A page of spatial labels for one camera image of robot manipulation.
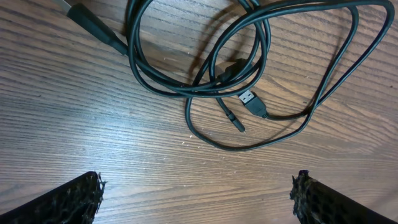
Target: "black handle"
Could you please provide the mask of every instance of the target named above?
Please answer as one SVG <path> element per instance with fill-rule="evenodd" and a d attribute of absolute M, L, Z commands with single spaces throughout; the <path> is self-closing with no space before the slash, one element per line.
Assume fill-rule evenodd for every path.
<path fill-rule="evenodd" d="M 67 16 L 104 44 L 110 45 L 123 55 L 127 54 L 127 45 L 82 3 L 72 6 Z"/>

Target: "wooden surface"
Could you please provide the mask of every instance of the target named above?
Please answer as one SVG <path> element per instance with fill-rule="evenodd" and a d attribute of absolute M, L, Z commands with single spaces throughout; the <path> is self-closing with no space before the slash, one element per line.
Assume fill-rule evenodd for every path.
<path fill-rule="evenodd" d="M 123 32 L 127 0 L 83 1 Z M 360 7 L 353 44 L 333 82 L 363 53 L 384 22 Z M 227 0 L 155 0 L 142 20 L 149 62 L 189 82 L 223 30 L 243 10 Z M 270 20 L 272 47 L 254 91 L 269 111 L 305 108 L 351 25 L 349 11 Z M 218 70 L 247 57 L 248 27 L 220 52 Z M 298 136 L 230 153 L 192 136 L 183 100 L 149 93 L 127 57 L 95 40 L 49 0 L 0 1 L 0 213 L 88 170 L 106 186 L 95 223 L 298 223 L 292 175 L 312 177 L 398 221 L 398 25 L 315 113 Z M 246 125 L 239 133 L 215 100 L 195 99 L 199 130 L 240 145 L 287 133 L 297 123 L 255 118 L 226 99 Z"/>

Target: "brown wooden tabletop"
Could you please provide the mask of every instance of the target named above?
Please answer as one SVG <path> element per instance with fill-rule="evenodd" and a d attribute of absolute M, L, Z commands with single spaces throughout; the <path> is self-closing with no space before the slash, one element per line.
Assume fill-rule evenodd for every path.
<path fill-rule="evenodd" d="M 83 2 L 123 32 L 127 0 Z M 383 8 L 358 9 L 357 34 L 332 83 L 384 22 Z M 190 82 L 195 66 L 242 14 L 236 1 L 155 0 L 141 22 L 147 59 Z M 270 23 L 267 67 L 253 90 L 270 113 L 292 114 L 308 105 L 349 31 L 351 15 L 340 9 Z M 220 52 L 218 70 L 246 58 L 254 34 L 247 27 L 234 35 Z M 95 170 L 109 182 L 98 224 L 299 223 L 289 192 L 292 175 L 308 169 L 329 187 L 398 221 L 397 63 L 394 22 L 302 133 L 255 151 L 225 152 L 192 136 L 184 100 L 145 90 L 127 57 L 97 41 L 52 1 L 0 1 L 0 213 Z M 192 109 L 195 126 L 225 144 L 280 136 L 303 121 L 267 121 L 251 115 L 237 97 L 225 102 L 246 134 L 214 99 L 194 99 Z"/>

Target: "black cable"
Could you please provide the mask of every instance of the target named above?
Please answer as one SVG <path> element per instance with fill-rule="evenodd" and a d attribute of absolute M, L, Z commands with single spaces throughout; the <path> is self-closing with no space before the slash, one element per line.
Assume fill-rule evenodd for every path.
<path fill-rule="evenodd" d="M 259 147 L 268 146 L 270 144 L 277 143 L 279 141 L 283 141 L 287 138 L 295 136 L 299 132 L 301 132 L 310 121 L 315 109 L 321 105 L 354 71 L 355 69 L 369 56 L 369 54 L 376 48 L 376 46 L 380 43 L 381 39 L 385 36 L 387 30 L 390 28 L 393 20 L 394 20 L 394 6 L 388 0 L 336 0 L 336 1 L 328 1 L 328 0 L 295 0 L 295 1 L 279 1 L 266 6 L 260 6 L 257 0 L 249 0 L 253 7 L 246 0 L 238 0 L 238 2 L 242 5 L 242 7 L 246 10 L 246 14 L 241 16 L 238 20 L 233 22 L 219 37 L 215 46 L 211 50 L 209 56 L 206 58 L 205 62 L 199 69 L 194 81 L 192 84 L 182 83 L 178 80 L 174 80 L 167 75 L 164 75 L 160 71 L 156 70 L 154 67 L 150 66 L 148 61 L 145 58 L 145 55 L 142 51 L 141 41 L 139 37 L 140 23 L 141 17 L 147 9 L 148 5 L 152 2 L 152 0 L 132 0 L 127 7 L 127 24 L 126 24 L 126 36 L 127 36 L 127 44 L 125 46 L 127 48 L 127 55 L 129 57 L 129 62 L 131 66 L 131 70 L 137 79 L 137 81 L 145 87 L 147 90 L 156 93 L 161 96 L 172 97 L 172 98 L 186 98 L 185 103 L 185 120 L 191 132 L 196 135 L 201 140 L 218 147 L 220 149 L 224 149 L 227 151 L 248 151 L 251 149 L 257 149 Z M 356 6 L 363 5 L 378 5 L 383 6 L 387 11 L 386 21 L 377 37 L 374 39 L 372 44 L 366 49 L 366 51 L 360 56 L 360 58 L 344 73 L 344 75 L 332 86 L 332 88 L 324 94 L 325 87 L 328 83 L 328 80 L 335 69 L 337 63 L 342 58 L 345 53 L 347 47 L 351 43 L 355 32 L 358 28 L 359 22 L 359 12 Z M 242 95 L 249 93 L 251 96 L 250 89 L 258 82 L 261 78 L 264 69 L 266 67 L 267 62 L 267 54 L 269 48 L 271 46 L 271 27 L 269 25 L 268 19 L 283 16 L 288 14 L 294 14 L 298 12 L 311 12 L 311 11 L 322 11 L 329 9 L 339 9 L 347 7 L 352 15 L 352 25 L 351 30 L 344 42 L 341 46 L 338 53 L 335 55 L 332 60 L 330 66 L 327 68 L 325 75 L 323 76 L 319 87 L 317 88 L 313 101 L 310 106 L 308 106 L 305 110 L 300 113 L 292 114 L 288 116 L 279 116 L 274 114 L 268 114 L 266 112 L 266 107 L 262 103 L 260 99 L 256 97 L 256 101 L 254 103 L 247 103 L 244 105 L 247 109 L 249 109 L 253 114 L 262 116 L 265 119 L 270 119 L 274 121 L 284 121 L 290 119 L 298 119 L 301 117 L 305 117 L 304 122 L 301 126 L 290 134 L 286 134 L 285 136 L 275 138 L 272 140 L 266 140 L 263 142 L 259 142 L 257 144 L 253 144 L 250 146 L 226 146 L 220 144 L 204 134 L 200 133 L 192 124 L 191 121 L 191 105 L 194 97 L 201 98 L 216 98 L 218 104 L 221 106 L 223 111 L 226 113 L 227 117 L 233 122 L 233 124 L 240 130 L 244 131 L 243 125 L 239 122 L 239 120 L 235 117 L 235 115 L 228 109 L 228 107 L 224 104 L 222 98 L 238 95 L 241 98 Z M 80 7 L 76 7 L 75 11 L 83 11 Z M 87 16 L 70 16 L 71 19 L 78 18 L 77 22 L 83 28 L 87 29 L 90 33 L 105 42 L 106 44 L 112 45 L 116 50 L 120 51 L 122 54 L 125 52 L 123 47 L 120 46 L 120 42 L 115 40 L 114 36 L 108 35 L 109 30 L 104 27 L 103 23 L 100 23 L 95 20 L 95 22 L 91 22 L 93 20 L 93 15 Z M 100 27 L 96 27 L 93 29 L 92 24 L 99 24 Z M 245 28 L 248 25 L 253 24 L 256 27 L 256 36 L 254 39 L 253 48 L 251 53 L 249 54 L 248 59 L 243 61 L 242 64 L 237 66 L 234 73 L 229 73 L 227 75 L 220 75 L 218 77 L 215 76 L 215 63 L 218 52 L 224 46 L 224 44 L 239 30 Z M 254 57 L 256 56 L 257 50 L 261 46 L 261 56 L 259 60 L 252 66 Z M 168 88 L 170 91 L 163 91 L 150 86 L 145 80 L 141 77 L 141 74 L 138 70 L 141 69 L 143 74 L 149 77 L 151 80 L 156 83 Z M 200 80 L 203 78 L 205 72 L 208 70 L 210 81 L 199 84 Z M 246 85 L 238 88 L 237 90 L 229 90 L 230 88 L 241 84 L 249 77 L 253 76 L 254 78 Z"/>

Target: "usb cable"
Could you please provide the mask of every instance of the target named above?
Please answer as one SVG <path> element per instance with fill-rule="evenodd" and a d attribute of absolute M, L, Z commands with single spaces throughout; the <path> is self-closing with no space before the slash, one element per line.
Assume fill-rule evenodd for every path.
<path fill-rule="evenodd" d="M 307 126 L 315 109 L 320 106 L 356 70 L 358 66 L 361 65 L 361 63 L 380 43 L 394 21 L 395 13 L 394 6 L 388 0 L 293 0 L 278 1 L 266 6 L 260 6 L 258 0 L 237 0 L 247 13 L 234 21 L 223 32 L 213 47 L 213 50 L 210 52 L 209 56 L 199 69 L 193 83 L 188 84 L 174 80 L 156 70 L 156 68 L 149 65 L 145 58 L 141 47 L 141 41 L 139 40 L 139 30 L 141 17 L 152 0 L 131 0 L 129 2 L 127 6 L 126 19 L 127 45 L 119 40 L 115 33 L 84 5 L 76 4 L 74 6 L 70 6 L 64 0 L 54 1 L 67 12 L 67 16 L 70 19 L 82 26 L 82 28 L 87 30 L 105 44 L 114 47 L 121 54 L 127 55 L 129 57 L 132 73 L 144 88 L 160 96 L 186 98 L 185 121 L 187 122 L 190 131 L 196 137 L 207 142 L 208 144 L 227 151 L 248 151 L 269 146 L 287 138 L 291 138 L 292 136 L 295 136 L 301 132 Z M 325 87 L 333 70 L 342 58 L 343 54 L 346 52 L 346 49 L 351 43 L 358 28 L 359 13 L 356 6 L 363 5 L 383 6 L 387 12 L 386 20 L 371 45 L 330 88 L 330 90 L 325 92 Z M 321 83 L 315 92 L 312 104 L 297 114 L 288 116 L 269 114 L 264 102 L 254 92 L 251 91 L 251 88 L 259 81 L 264 73 L 267 62 L 267 54 L 271 46 L 271 27 L 269 25 L 268 19 L 293 13 L 340 9 L 344 7 L 348 8 L 351 12 L 351 29 L 345 42 L 333 58 L 330 66 L 327 68 L 325 75 L 323 76 Z M 249 57 L 246 60 L 237 60 L 232 66 L 228 67 L 223 74 L 216 77 L 215 63 L 218 52 L 235 33 L 248 25 L 254 25 L 256 27 L 256 37 L 254 39 L 253 47 Z M 261 50 L 261 56 L 259 57 L 259 60 L 254 63 L 254 57 L 259 49 Z M 206 71 L 209 73 L 210 81 L 200 84 L 200 80 L 203 78 Z M 146 75 L 156 83 L 166 87 L 168 91 L 160 90 L 149 85 L 143 79 L 142 75 Z M 244 83 L 244 81 L 246 81 L 249 77 L 252 77 L 250 82 L 247 82 L 238 89 L 231 90 L 232 87 Z M 270 119 L 274 121 L 297 119 L 301 117 L 305 117 L 305 119 L 298 129 L 286 134 L 285 136 L 271 140 L 265 140 L 249 146 L 227 146 L 216 142 L 210 139 L 209 136 L 205 136 L 203 133 L 199 132 L 192 124 L 190 112 L 192 100 L 195 97 L 215 98 L 232 124 L 235 125 L 239 131 L 245 132 L 245 127 L 243 124 L 223 102 L 222 98 L 230 96 L 238 96 L 242 101 L 243 106 L 245 106 L 253 115 L 259 116 L 263 119 Z"/>

